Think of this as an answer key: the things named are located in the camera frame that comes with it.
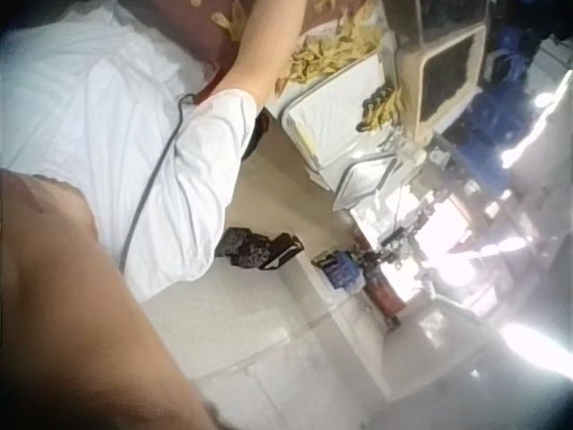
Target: white container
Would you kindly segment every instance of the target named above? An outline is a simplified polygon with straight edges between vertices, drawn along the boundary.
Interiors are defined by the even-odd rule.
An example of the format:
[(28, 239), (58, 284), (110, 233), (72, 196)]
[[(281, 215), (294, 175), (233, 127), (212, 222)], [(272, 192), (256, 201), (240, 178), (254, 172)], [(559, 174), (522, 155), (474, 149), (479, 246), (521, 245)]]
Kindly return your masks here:
[[(432, 132), (446, 116), (452, 111), (462, 112), (460, 103), (466, 105), (471, 101), (470, 93), (475, 93), (485, 48), (485, 25), (478, 25), (471, 29), (460, 30), (452, 33), (444, 39), (440, 39), (424, 48), (411, 45), (399, 49), (397, 53), (398, 82), (403, 88), (403, 100), (406, 112), (402, 115), (402, 122), (413, 139), (420, 145), (425, 146), (432, 139)], [(427, 62), (443, 53), (447, 49), (469, 38), (475, 38), (470, 48), (467, 59), (467, 75), (465, 82), (458, 88), (456, 93), (443, 101), (437, 110), (426, 120), (422, 121), (422, 97), (424, 67)]]

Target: shirt sleeve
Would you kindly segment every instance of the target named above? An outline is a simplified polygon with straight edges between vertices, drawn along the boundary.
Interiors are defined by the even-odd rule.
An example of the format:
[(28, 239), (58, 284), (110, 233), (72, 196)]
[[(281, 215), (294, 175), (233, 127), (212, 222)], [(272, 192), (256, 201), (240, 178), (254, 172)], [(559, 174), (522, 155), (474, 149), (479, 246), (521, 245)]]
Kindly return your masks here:
[(256, 116), (242, 90), (222, 91), (192, 112), (133, 235), (125, 277), (139, 301), (210, 267)]

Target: person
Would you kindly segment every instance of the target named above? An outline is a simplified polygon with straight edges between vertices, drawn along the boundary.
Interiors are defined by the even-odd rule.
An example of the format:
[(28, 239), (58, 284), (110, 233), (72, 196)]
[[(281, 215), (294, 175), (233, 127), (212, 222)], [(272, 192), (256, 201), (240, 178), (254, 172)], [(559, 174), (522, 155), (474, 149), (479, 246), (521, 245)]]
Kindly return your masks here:
[[(133, 232), (124, 276), (138, 301), (211, 265), (255, 118), (294, 50), (305, 0), (258, 0), (210, 97), (184, 108)], [(3, 167), (41, 183), (119, 262), (178, 118), (212, 74), (115, 1), (78, 4), (2, 43)]]
[(216, 428), (136, 299), (209, 266), (252, 123), (304, 7), (254, 6), (235, 65), (185, 112), (127, 278), (116, 258), (176, 120), (185, 71), (167, 59), (180, 53), (120, 23), (111, 2), (3, 40), (0, 427)]

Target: white shirt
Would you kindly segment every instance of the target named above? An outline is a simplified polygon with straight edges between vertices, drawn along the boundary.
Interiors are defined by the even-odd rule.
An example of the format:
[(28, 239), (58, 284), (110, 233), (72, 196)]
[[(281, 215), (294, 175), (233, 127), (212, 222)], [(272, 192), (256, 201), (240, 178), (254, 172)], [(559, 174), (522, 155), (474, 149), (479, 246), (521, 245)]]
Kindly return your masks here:
[[(135, 208), (203, 65), (115, 2), (9, 34), (2, 45), (3, 167), (83, 193), (119, 260)], [(210, 266), (257, 107), (241, 90), (184, 112), (125, 268), (142, 301)]]

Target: skin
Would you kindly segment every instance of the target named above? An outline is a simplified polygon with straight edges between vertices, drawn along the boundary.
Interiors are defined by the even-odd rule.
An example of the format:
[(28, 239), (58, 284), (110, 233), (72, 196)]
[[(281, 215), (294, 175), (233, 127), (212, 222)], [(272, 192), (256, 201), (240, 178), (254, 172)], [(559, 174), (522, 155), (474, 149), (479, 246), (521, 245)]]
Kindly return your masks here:
[[(235, 65), (214, 92), (243, 89), (261, 107), (305, 5), (259, 0)], [(21, 395), (28, 418), (216, 428), (99, 245), (81, 194), (8, 171), (1, 179), (0, 383)]]

